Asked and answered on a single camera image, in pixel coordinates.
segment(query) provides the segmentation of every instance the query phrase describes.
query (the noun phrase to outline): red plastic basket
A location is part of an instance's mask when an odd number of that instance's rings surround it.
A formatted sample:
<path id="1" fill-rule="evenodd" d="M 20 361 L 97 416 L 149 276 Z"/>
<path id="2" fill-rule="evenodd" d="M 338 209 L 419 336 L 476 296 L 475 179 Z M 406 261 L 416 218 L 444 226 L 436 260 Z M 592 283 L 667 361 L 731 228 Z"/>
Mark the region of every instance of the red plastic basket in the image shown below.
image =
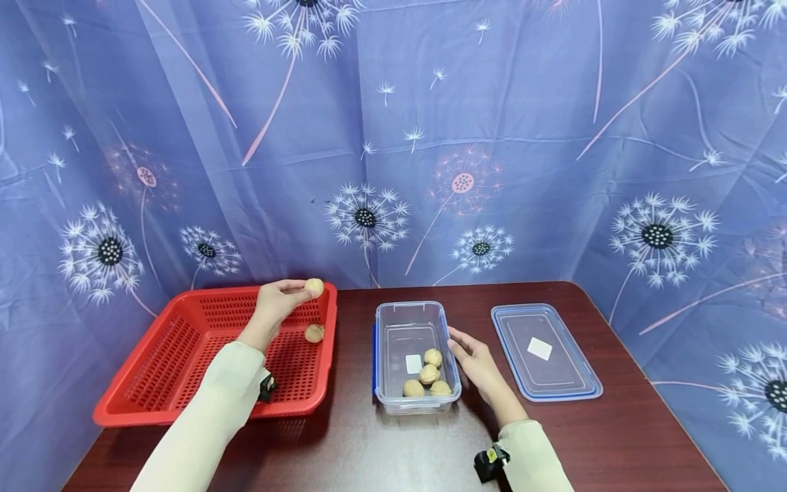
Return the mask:
<path id="1" fill-rule="evenodd" d="M 192 290 L 172 299 L 128 356 L 93 411 L 103 427 L 165 425 L 175 421 L 197 392 L 205 370 L 251 317 L 259 287 Z M 323 341 L 307 342 L 312 323 Z M 295 309 L 268 347 L 265 367 L 276 378 L 270 403 L 250 418 L 314 412 L 325 398 L 334 352 L 336 287 Z"/>

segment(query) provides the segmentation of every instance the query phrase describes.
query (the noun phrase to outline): white sticker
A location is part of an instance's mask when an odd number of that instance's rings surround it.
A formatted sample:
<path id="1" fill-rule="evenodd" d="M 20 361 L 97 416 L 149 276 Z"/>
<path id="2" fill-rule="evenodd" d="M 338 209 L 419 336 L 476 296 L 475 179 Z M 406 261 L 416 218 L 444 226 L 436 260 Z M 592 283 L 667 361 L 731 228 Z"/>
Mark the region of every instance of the white sticker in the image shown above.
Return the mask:
<path id="1" fill-rule="evenodd" d="M 407 373 L 408 374 L 418 374 L 421 372 L 421 356 L 418 354 L 408 355 L 405 357 L 405 363 L 407 363 Z"/>
<path id="2" fill-rule="evenodd" d="M 540 357 L 545 361 L 548 361 L 549 356 L 552 355 L 552 346 L 547 342 L 543 342 L 542 340 L 533 337 L 530 339 L 530 345 L 527 346 L 527 351 L 536 357 Z"/>

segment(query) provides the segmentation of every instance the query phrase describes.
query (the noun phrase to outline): wooden table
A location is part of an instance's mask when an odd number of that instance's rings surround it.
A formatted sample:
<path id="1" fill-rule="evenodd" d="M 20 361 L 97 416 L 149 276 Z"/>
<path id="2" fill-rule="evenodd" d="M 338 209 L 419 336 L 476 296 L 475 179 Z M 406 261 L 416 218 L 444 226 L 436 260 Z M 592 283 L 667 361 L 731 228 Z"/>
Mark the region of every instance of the wooden table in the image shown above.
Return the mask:
<path id="1" fill-rule="evenodd" d="M 227 448 L 210 490 L 508 490 L 503 482 L 481 485 L 473 470 L 473 456 L 497 429 L 472 388 L 436 416 L 387 416 L 371 395 L 377 305 L 427 299 L 445 306 L 453 326 L 490 346 L 511 385 L 490 310 L 524 302 L 558 310 L 604 395 L 554 404 L 520 399 L 544 425 L 577 492 L 726 490 L 587 295 L 565 282 L 341 291 L 325 401 L 307 418 L 249 422 Z M 64 490 L 128 490 L 165 431 L 105 430 Z"/>

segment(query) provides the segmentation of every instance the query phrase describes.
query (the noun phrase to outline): hand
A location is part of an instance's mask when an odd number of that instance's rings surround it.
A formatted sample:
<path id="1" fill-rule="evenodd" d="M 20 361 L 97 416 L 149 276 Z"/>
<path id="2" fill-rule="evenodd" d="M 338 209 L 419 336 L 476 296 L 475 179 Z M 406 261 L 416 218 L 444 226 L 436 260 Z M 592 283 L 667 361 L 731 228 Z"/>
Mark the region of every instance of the hand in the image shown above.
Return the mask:
<path id="1" fill-rule="evenodd" d="M 492 407 L 500 427 L 527 420 L 525 409 L 505 382 L 489 347 L 454 327 L 448 327 L 448 331 L 451 334 L 448 347 L 464 373 L 478 388 L 481 398 Z"/>
<path id="2" fill-rule="evenodd" d="M 305 284 L 305 280 L 280 280 L 260 287 L 254 314 L 238 341 L 264 352 L 293 309 L 315 297 L 304 289 Z"/>

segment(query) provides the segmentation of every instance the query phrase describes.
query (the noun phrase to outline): beige sleeve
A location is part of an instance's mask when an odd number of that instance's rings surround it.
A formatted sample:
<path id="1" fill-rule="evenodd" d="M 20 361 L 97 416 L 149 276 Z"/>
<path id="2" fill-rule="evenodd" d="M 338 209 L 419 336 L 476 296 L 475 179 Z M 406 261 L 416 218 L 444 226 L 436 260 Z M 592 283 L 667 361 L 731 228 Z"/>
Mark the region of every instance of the beige sleeve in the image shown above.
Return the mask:
<path id="1" fill-rule="evenodd" d="M 574 492 L 544 429 L 535 420 L 503 427 L 498 444 L 511 455 L 503 469 L 513 492 Z"/>
<path id="2" fill-rule="evenodd" d="M 199 390 L 158 443 L 131 492 L 203 492 L 224 448 L 246 424 L 260 394 L 265 356 L 227 344 L 208 366 Z"/>

